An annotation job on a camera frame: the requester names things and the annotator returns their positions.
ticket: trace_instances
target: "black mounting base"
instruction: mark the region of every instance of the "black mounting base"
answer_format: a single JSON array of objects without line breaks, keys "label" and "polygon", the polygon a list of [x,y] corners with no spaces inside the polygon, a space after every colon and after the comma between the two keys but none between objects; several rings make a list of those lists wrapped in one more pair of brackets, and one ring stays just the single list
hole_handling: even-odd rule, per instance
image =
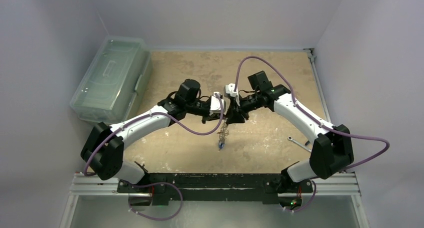
[{"label": "black mounting base", "polygon": [[[177,186],[184,200],[195,201],[261,201],[262,204],[279,204],[287,198],[278,197],[281,174],[210,174],[210,173],[150,173],[144,183],[169,182]],[[285,193],[312,193],[309,180],[295,184]],[[148,193],[148,188],[132,188],[123,182],[118,193]],[[168,205],[180,200],[177,191],[168,185],[156,185],[152,205]]]}]

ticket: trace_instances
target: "small object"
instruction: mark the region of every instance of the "small object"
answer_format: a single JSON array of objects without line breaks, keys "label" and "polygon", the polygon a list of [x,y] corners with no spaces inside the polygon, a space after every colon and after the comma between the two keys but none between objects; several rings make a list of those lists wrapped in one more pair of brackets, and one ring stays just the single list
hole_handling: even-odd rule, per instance
[{"label": "small object", "polygon": [[308,151],[309,153],[311,153],[311,152],[312,152],[312,150],[311,150],[311,149],[309,149],[308,147],[304,146],[302,143],[300,143],[300,142],[296,141],[296,140],[295,140],[295,139],[293,139],[291,136],[289,136],[287,139],[288,139],[289,141],[291,141],[291,142],[293,142],[293,143],[297,144],[298,146],[302,147],[304,150]]},{"label": "small object", "polygon": [[145,163],[144,162],[143,162],[143,165],[141,165],[137,161],[134,161],[134,163],[136,163],[136,165],[138,165],[146,174],[149,173],[149,171],[145,168]]},{"label": "small object", "polygon": [[218,132],[218,134],[219,134],[219,141],[218,141],[219,150],[222,150],[224,148],[227,135],[230,134],[230,132],[227,130],[227,128],[228,128],[228,125],[224,122],[222,124],[221,131]]}]

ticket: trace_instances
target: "blue object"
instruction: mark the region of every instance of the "blue object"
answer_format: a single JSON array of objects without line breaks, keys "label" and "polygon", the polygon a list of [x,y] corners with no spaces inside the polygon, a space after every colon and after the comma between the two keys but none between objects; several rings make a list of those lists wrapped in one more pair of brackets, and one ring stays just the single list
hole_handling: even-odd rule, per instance
[{"label": "blue object", "polygon": [[219,147],[219,150],[222,150],[224,148],[224,143],[218,142],[218,147]]}]

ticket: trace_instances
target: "metal tool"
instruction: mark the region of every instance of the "metal tool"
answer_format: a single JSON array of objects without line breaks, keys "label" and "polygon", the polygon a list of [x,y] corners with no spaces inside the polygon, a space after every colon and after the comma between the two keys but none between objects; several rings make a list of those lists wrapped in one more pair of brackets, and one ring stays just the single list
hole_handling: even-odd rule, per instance
[{"label": "metal tool", "polygon": [[297,140],[293,139],[291,136],[289,136],[287,139],[288,139],[289,141],[291,141],[291,142],[293,142],[293,143],[297,144],[298,146],[302,147],[304,150],[307,150],[309,153],[311,153],[311,152],[312,152],[312,150],[311,150],[311,149],[309,149],[308,147],[304,146],[302,143],[298,142]]},{"label": "metal tool", "polygon": [[224,148],[225,140],[226,140],[227,136],[230,134],[230,132],[227,129],[228,129],[228,125],[224,122],[222,124],[221,131],[218,132],[218,134],[219,134],[219,141],[218,141],[219,150],[222,150]]}]

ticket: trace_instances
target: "container lid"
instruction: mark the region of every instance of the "container lid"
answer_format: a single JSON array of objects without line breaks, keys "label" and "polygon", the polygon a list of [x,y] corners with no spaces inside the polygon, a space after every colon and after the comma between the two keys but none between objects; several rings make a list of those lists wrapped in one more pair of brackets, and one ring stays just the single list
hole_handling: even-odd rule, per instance
[{"label": "container lid", "polygon": [[112,110],[120,94],[130,66],[142,49],[140,42],[105,41],[103,51],[97,53],[79,85],[73,105]]}]

